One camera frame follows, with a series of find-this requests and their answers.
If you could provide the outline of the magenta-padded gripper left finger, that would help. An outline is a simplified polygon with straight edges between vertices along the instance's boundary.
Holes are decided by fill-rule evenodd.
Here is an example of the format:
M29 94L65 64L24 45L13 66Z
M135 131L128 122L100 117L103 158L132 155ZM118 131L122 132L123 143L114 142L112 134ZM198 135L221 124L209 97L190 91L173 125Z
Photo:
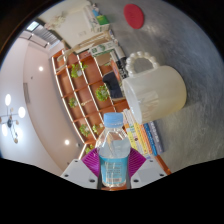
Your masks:
M73 159L61 177L84 188L98 189L100 159L97 150L91 150L81 160Z

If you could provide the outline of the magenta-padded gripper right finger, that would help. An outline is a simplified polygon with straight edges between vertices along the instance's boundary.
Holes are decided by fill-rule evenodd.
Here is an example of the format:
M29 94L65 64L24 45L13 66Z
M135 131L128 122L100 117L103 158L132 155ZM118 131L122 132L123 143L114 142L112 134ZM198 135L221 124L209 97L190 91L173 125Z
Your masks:
M135 149L130 150L127 171L130 189L141 188L166 176L153 156L144 157Z

